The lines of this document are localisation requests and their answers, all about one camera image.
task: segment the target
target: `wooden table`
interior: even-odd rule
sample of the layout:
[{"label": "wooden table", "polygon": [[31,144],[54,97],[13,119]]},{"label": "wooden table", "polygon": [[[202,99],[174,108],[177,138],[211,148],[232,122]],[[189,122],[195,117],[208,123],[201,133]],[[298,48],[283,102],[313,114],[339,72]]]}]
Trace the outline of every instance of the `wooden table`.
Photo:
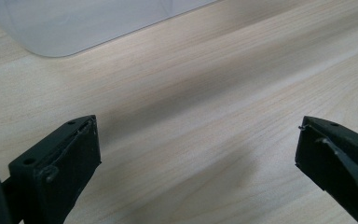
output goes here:
[{"label": "wooden table", "polygon": [[358,0],[225,0],[65,58],[0,30],[0,178],[67,120],[103,164],[65,223],[355,223],[295,167],[303,116],[358,132]]}]

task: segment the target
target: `wood grain surface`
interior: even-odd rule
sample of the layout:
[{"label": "wood grain surface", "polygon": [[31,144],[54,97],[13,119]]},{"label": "wood grain surface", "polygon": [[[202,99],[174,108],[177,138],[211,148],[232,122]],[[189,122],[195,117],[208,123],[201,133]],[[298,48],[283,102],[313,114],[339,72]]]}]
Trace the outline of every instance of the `wood grain surface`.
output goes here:
[{"label": "wood grain surface", "polygon": [[95,114],[65,223],[355,223],[295,167],[303,116],[358,132],[358,0],[224,0],[65,58],[0,30],[0,178]]}]

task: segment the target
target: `screw hole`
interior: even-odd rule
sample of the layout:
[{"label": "screw hole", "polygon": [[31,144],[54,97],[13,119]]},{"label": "screw hole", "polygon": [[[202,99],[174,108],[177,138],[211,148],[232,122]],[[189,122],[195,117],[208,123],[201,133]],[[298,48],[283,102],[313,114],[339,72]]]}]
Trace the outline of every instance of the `screw hole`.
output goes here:
[{"label": "screw hole", "polygon": [[30,159],[25,160],[23,163],[24,163],[24,165],[31,165],[31,164],[33,164],[35,161],[36,161],[35,159],[30,158]]}]

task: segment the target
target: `light wood tabletop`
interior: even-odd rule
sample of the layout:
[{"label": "light wood tabletop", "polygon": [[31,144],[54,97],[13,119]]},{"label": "light wood tabletop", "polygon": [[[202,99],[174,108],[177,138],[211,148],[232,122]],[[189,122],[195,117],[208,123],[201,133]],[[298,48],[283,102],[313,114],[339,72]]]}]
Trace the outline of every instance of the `light wood tabletop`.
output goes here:
[{"label": "light wood tabletop", "polygon": [[64,58],[0,29],[0,178],[95,114],[65,223],[356,223],[295,167],[304,116],[358,132],[358,0],[224,0]]}]

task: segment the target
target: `translucent plastic bin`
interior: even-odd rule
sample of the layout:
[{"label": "translucent plastic bin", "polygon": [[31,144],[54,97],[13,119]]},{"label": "translucent plastic bin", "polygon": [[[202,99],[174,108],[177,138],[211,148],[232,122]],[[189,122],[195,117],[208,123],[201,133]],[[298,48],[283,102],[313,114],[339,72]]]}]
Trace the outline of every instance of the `translucent plastic bin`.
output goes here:
[{"label": "translucent plastic bin", "polygon": [[29,51],[77,53],[216,0],[0,0],[0,27]]}]

